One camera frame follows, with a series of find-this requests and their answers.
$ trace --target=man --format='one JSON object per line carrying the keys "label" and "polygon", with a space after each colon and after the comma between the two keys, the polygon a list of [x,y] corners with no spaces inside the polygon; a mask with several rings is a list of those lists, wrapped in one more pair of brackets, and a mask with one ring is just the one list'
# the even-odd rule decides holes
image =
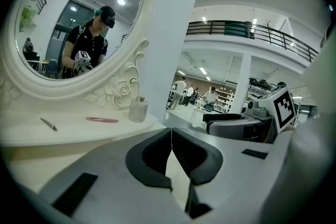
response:
{"label": "man", "polygon": [[189,100],[191,95],[194,93],[194,88],[192,85],[190,85],[188,91],[187,91],[187,95],[185,97],[185,106],[187,106],[189,104]]}
{"label": "man", "polygon": [[176,90],[174,92],[173,99],[172,99],[172,102],[170,103],[169,108],[175,109],[177,104],[179,103],[183,90],[187,86],[184,81],[185,81],[185,77],[182,77],[182,80],[179,80],[173,83],[173,85],[176,86]]}
{"label": "man", "polygon": [[215,92],[215,90],[215,87],[211,87],[211,91],[206,92],[205,95],[203,95],[203,100],[210,104],[214,104],[216,101],[218,101],[218,94]]}
{"label": "man", "polygon": [[198,87],[196,88],[196,90],[194,91],[193,95],[194,95],[194,100],[192,101],[192,104],[195,104],[197,101],[197,97],[198,97],[199,91],[198,91]]}

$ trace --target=white wall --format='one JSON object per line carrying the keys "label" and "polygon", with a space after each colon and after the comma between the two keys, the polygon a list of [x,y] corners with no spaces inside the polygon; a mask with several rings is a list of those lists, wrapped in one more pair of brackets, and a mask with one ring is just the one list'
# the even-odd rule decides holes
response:
{"label": "white wall", "polygon": [[139,69],[149,112],[162,119],[195,0],[155,0],[149,46]]}
{"label": "white wall", "polygon": [[314,50],[320,51],[320,44],[323,36],[317,35],[316,33],[309,30],[307,27],[303,26],[302,24],[296,22],[293,19],[289,18],[288,22],[292,29],[293,37],[306,43]]}
{"label": "white wall", "polygon": [[281,32],[284,32],[285,34],[287,35],[290,35],[290,36],[293,36],[293,30],[290,26],[290,23],[289,23],[289,19],[286,18],[286,21],[285,23],[282,25],[282,27],[280,28],[280,31]]}
{"label": "white wall", "polygon": [[185,38],[183,50],[204,49],[236,52],[239,54],[249,53],[253,57],[286,67],[297,74],[302,74],[310,62],[297,56],[291,51],[284,50],[278,46],[270,46],[268,43],[258,39],[240,38],[224,35],[194,35]]}
{"label": "white wall", "polygon": [[[32,7],[35,8],[35,3],[32,2],[31,0],[23,0],[25,4],[32,4]],[[41,13],[38,15],[36,14],[35,17],[33,18],[33,23],[36,25],[36,27],[31,27],[31,28],[25,28],[23,32],[16,32],[16,40],[17,44],[20,50],[22,50],[23,45],[29,37],[34,45],[34,51],[37,52],[37,55],[40,57],[44,57],[44,36],[46,33],[45,31],[45,26],[49,24],[49,21],[53,21],[53,16],[49,17],[49,13],[53,11],[53,2],[54,0],[46,0],[47,4],[43,7]]]}
{"label": "white wall", "polygon": [[207,20],[237,20],[241,22],[253,22],[257,19],[257,24],[262,25],[266,19],[270,20],[270,26],[276,28],[279,21],[283,22],[285,16],[274,13],[263,8],[243,6],[243,5],[214,5],[196,7],[189,19],[189,22],[196,22],[202,20],[205,16]]}
{"label": "white wall", "polygon": [[118,19],[116,19],[114,27],[112,29],[110,28],[105,36],[105,38],[109,42],[105,59],[110,57],[120,47],[122,36],[128,35],[131,28],[132,28],[131,25],[127,25],[126,23],[123,23]]}

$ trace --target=shelf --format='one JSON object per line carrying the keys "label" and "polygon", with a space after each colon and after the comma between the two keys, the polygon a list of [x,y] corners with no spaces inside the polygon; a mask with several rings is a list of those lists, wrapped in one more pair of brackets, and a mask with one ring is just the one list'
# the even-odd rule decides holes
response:
{"label": "shelf", "polygon": [[218,97],[221,97],[221,98],[225,98],[225,99],[227,99],[227,100],[230,100],[230,98],[228,98],[228,97],[223,97],[223,96],[218,96]]}
{"label": "shelf", "polygon": [[254,93],[254,94],[258,94],[258,95],[267,95],[271,93],[271,91],[264,90],[262,88],[259,88],[253,85],[250,85],[247,91]]}
{"label": "shelf", "polygon": [[222,109],[226,109],[225,107],[223,107],[221,105],[214,105],[214,106],[217,106],[217,107],[222,108]]}
{"label": "shelf", "polygon": [[218,103],[222,103],[222,104],[229,104],[229,103],[226,103],[226,102],[222,102],[222,101],[217,101]]}
{"label": "shelf", "polygon": [[220,91],[220,90],[215,90],[216,92],[221,92],[221,93],[224,93],[224,94],[228,94],[228,95],[231,95],[232,94],[232,92],[231,93],[229,93],[229,92],[223,92],[223,91]]}
{"label": "shelf", "polygon": [[220,111],[220,110],[217,110],[217,109],[214,109],[214,111],[224,114],[223,111]]}

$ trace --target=white mirror frame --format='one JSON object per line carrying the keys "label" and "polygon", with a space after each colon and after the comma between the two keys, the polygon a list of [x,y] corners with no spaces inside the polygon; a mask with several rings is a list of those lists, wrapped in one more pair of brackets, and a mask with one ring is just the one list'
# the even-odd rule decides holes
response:
{"label": "white mirror frame", "polygon": [[133,97],[139,91],[137,59],[144,56],[143,49],[148,45],[144,32],[151,19],[154,0],[143,0],[138,20],[112,56],[90,72],[67,80],[43,79],[22,61],[15,43],[15,24],[21,2],[14,1],[0,32],[0,91],[3,91],[5,103],[23,92],[45,101],[86,96],[87,101],[97,101],[99,105],[112,99],[118,107],[129,106],[130,99],[125,101],[123,96]]}

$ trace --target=small bottle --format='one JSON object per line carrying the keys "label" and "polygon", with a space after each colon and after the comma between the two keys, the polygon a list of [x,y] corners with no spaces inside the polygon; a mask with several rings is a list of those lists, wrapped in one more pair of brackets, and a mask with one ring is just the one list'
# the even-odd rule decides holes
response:
{"label": "small bottle", "polygon": [[133,122],[143,122],[146,118],[148,102],[145,97],[138,95],[132,98],[128,118]]}

